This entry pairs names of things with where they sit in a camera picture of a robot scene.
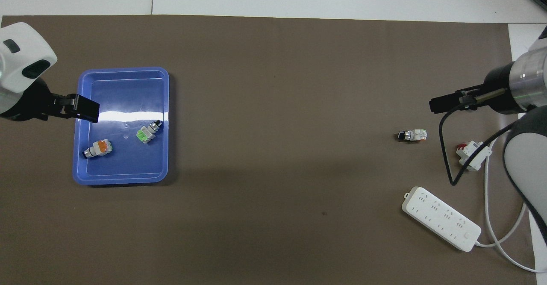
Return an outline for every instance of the blue plastic tray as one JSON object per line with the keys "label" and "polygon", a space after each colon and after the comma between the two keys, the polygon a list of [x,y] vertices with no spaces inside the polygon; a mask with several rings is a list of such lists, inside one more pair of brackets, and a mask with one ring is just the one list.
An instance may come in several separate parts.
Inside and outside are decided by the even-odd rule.
{"label": "blue plastic tray", "polygon": [[[94,69],[78,81],[78,94],[98,102],[98,123],[76,119],[72,175],[82,185],[159,182],[168,173],[169,74],[161,67]],[[142,143],[136,133],[163,122],[156,137]],[[112,152],[86,159],[94,141],[108,139]]]}

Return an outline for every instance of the power outlet socket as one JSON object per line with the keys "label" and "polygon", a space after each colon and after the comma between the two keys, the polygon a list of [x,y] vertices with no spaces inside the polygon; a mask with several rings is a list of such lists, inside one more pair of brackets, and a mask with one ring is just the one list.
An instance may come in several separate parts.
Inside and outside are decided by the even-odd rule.
{"label": "power outlet socket", "polygon": [[405,194],[403,211],[456,248],[469,252],[481,228],[426,189],[416,186]]}

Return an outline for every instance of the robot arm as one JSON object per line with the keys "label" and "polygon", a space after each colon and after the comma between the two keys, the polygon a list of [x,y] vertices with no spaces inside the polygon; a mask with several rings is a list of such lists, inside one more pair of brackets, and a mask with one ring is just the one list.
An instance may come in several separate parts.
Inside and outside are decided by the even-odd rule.
{"label": "robot arm", "polygon": [[432,112],[490,106],[501,114],[527,112],[509,131],[504,168],[547,243],[547,27],[527,53],[496,68],[482,85],[433,98]]}
{"label": "robot arm", "polygon": [[39,76],[57,62],[28,24],[0,28],[0,116],[14,121],[51,116],[97,123],[99,104],[78,94],[52,94]]}

